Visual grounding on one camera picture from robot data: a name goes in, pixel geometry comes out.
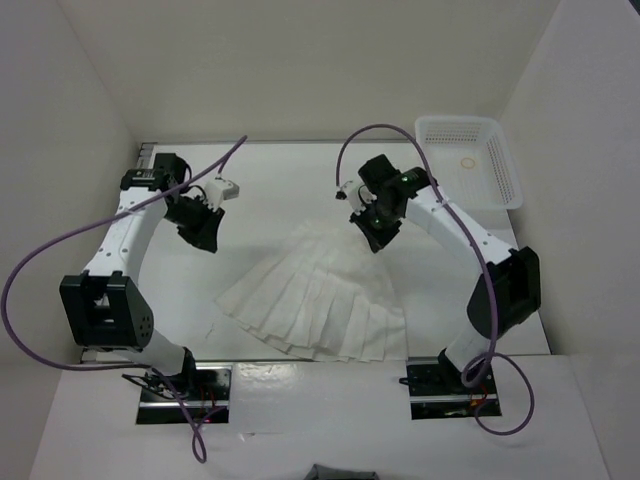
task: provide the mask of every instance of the robotic arm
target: robotic arm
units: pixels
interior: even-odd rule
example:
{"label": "robotic arm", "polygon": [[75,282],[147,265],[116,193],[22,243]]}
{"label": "robotic arm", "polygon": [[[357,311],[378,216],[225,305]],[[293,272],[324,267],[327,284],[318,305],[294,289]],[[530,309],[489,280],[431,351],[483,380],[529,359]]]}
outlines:
{"label": "robotic arm", "polygon": [[[348,182],[338,192],[353,209],[350,221],[364,233],[375,253],[400,231],[401,219],[422,228],[468,268],[479,275],[467,305],[465,322],[456,339],[438,357],[449,382],[459,382],[471,360],[487,351],[491,337],[491,314],[486,283],[467,237],[438,200],[426,172],[416,167],[401,173],[386,156],[369,160],[358,174],[362,183]],[[517,250],[492,236],[451,202],[467,226],[487,262],[498,304],[498,338],[522,323],[540,307],[540,266],[528,247]]]}
{"label": "robotic arm", "polygon": [[[129,170],[120,183],[121,213],[159,192],[183,183],[189,170],[175,154],[156,155],[151,169]],[[235,198],[239,187],[222,178],[206,184],[195,198],[189,188],[132,212],[113,223],[98,252],[79,275],[67,275],[60,296],[78,345],[113,351],[135,363],[172,377],[179,390],[193,387],[195,361],[191,352],[154,329],[151,307],[137,287],[142,260],[151,237],[164,218],[178,235],[196,248],[215,253],[224,216],[220,205]]]}

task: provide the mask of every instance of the white plastic basket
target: white plastic basket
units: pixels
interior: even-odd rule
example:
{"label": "white plastic basket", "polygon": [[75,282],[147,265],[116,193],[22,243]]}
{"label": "white plastic basket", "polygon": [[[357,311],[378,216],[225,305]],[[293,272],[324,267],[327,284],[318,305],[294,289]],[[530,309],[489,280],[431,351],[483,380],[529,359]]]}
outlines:
{"label": "white plastic basket", "polygon": [[466,209],[522,206],[522,191],[500,124],[492,118],[425,116],[416,138],[445,193]]}

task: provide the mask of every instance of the white table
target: white table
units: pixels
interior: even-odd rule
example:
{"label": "white table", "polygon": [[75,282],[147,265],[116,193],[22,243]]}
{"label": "white table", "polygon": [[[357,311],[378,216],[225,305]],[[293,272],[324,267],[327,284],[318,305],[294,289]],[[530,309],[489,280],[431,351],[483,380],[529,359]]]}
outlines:
{"label": "white table", "polygon": [[[519,357],[537,394],[520,434],[497,438],[473,419],[411,421],[403,362],[234,366],[230,419],[204,428],[209,462],[186,425],[136,426],[139,389],[117,372],[63,372],[31,480],[301,480],[313,463],[376,470],[382,480],[607,480],[569,359]],[[503,417],[527,395],[494,364]]]}
{"label": "white table", "polygon": [[[217,160],[229,144],[157,145],[175,152],[198,172]],[[219,250],[196,250],[162,222],[142,265],[139,287],[154,311],[156,328],[188,346],[199,360],[291,358],[262,343],[222,314],[215,298],[307,219],[348,222],[346,202],[334,199],[339,143],[245,144],[224,176],[240,185],[240,197],[224,205]],[[343,182],[374,156],[384,153],[399,169],[419,160],[405,143],[354,143],[343,163]],[[516,244],[506,212],[475,214],[497,237]],[[437,355],[466,320],[466,305],[477,278],[442,246],[412,224],[383,250],[393,286],[407,318],[409,355]],[[534,314],[499,343],[508,354],[548,354],[540,318]],[[99,360],[112,358],[100,354]]]}

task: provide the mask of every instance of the gray object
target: gray object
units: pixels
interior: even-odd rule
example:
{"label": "gray object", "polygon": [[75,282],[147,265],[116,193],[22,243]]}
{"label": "gray object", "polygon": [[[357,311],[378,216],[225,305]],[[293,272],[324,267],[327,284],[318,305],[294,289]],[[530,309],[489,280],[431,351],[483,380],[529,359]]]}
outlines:
{"label": "gray object", "polygon": [[376,472],[351,472],[314,465],[304,480],[380,480]]}

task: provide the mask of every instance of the wrinkled fabric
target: wrinkled fabric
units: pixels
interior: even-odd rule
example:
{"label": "wrinkled fabric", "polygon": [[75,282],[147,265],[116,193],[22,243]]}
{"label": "wrinkled fabric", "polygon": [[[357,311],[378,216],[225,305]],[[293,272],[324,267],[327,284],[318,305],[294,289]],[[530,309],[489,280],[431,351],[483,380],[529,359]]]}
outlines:
{"label": "wrinkled fabric", "polygon": [[353,225],[306,222],[216,301],[249,333],[301,358],[407,358],[389,273]]}

